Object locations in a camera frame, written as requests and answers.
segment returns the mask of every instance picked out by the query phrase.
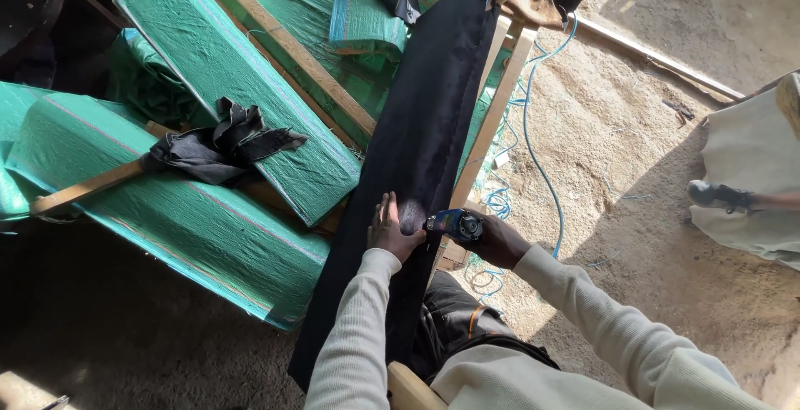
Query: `white garment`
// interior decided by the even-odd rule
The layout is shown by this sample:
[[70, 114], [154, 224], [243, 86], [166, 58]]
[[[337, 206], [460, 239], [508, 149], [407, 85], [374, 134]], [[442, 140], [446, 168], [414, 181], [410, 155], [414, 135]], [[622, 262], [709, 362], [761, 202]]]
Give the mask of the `white garment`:
[[[777, 107], [774, 88], [710, 114], [703, 180], [757, 193], [799, 191], [800, 141]], [[714, 241], [800, 271], [800, 211], [690, 210], [695, 226]]]
[[[364, 253], [317, 357], [305, 408], [389, 408], [385, 310], [389, 279], [400, 267], [390, 252]], [[667, 326], [651, 323], [635, 308], [612, 300], [580, 267], [562, 265], [534, 245], [514, 272], [565, 314], [597, 356], [624, 379], [633, 396], [584, 375], [547, 367], [521, 352], [483, 345], [447, 360], [431, 385], [449, 408], [771, 408], [739, 389], [716, 357], [698, 351]]]

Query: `dusty ground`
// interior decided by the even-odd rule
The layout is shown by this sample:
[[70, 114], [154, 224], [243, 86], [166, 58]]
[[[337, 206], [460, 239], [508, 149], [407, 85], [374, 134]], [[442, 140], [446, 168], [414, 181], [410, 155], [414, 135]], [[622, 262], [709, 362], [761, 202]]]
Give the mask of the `dusty ground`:
[[[746, 94], [800, 67], [796, 1], [585, 0], [581, 12]], [[548, 49], [563, 39], [541, 34]], [[717, 109], [713, 101], [580, 32], [537, 69], [533, 96], [532, 146], [565, 214], [559, 258], [586, 265], [619, 252], [587, 268], [595, 283], [717, 355], [746, 392], [800, 408], [790, 403], [800, 384], [800, 274], [681, 225], [688, 215], [683, 188], [703, 175], [698, 124]], [[698, 118], [678, 127], [663, 98]], [[510, 120], [521, 134], [521, 112]], [[550, 193], [525, 149], [511, 154], [502, 173], [513, 187], [510, 221], [552, 247], [558, 220]], [[606, 168], [617, 193], [652, 199], [619, 199], [605, 185]], [[47, 241], [33, 243], [21, 270], [0, 275], [10, 296], [5, 308], [22, 305], [29, 316], [5, 324], [17, 331], [0, 341], [0, 373], [72, 394], [81, 410], [302, 406], [284, 374], [293, 335], [258, 323], [99, 227], [44, 230], [39, 239]], [[92, 248], [83, 246], [86, 236]], [[488, 281], [476, 271], [456, 277]], [[526, 284], [506, 276], [488, 302], [565, 370], [621, 387]], [[19, 404], [17, 382], [0, 375], [0, 410], [4, 403], [5, 410], [35, 408]]]

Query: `white sweater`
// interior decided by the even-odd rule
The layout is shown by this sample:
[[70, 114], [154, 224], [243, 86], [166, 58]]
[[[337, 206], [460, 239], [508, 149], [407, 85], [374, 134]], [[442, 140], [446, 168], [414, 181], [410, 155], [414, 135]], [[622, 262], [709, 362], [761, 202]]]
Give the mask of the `white sweater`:
[[[305, 408], [389, 408], [385, 312], [389, 279], [400, 267], [390, 252], [364, 253], [317, 357]], [[447, 360], [431, 385], [449, 408], [771, 408], [742, 391], [716, 357], [698, 351], [664, 324], [650, 322], [637, 309], [620, 305], [595, 287], [580, 267], [562, 265], [534, 245], [514, 272], [564, 313], [633, 395], [505, 347], [477, 346]]]

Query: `left hand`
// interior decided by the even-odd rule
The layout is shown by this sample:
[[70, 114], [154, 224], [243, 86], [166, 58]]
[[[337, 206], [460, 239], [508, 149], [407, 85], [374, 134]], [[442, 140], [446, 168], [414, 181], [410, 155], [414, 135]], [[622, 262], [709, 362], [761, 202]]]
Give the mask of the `left hand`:
[[394, 191], [383, 194], [383, 200], [375, 206], [372, 225], [366, 229], [366, 248], [384, 249], [397, 257], [400, 263], [405, 263], [411, 251], [425, 241], [427, 233], [422, 229], [410, 236], [400, 232], [397, 202], [398, 198]]

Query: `right hand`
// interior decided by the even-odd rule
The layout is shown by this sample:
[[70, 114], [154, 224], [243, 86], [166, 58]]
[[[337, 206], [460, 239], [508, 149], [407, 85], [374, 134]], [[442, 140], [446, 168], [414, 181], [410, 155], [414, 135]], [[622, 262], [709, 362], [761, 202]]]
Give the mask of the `right hand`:
[[483, 218], [483, 233], [477, 241], [455, 241], [458, 246], [467, 251], [475, 252], [486, 262], [498, 268], [514, 269], [520, 259], [530, 249], [530, 243], [525, 241], [512, 226], [500, 220], [495, 215], [484, 215], [475, 210], [470, 210], [478, 218]]

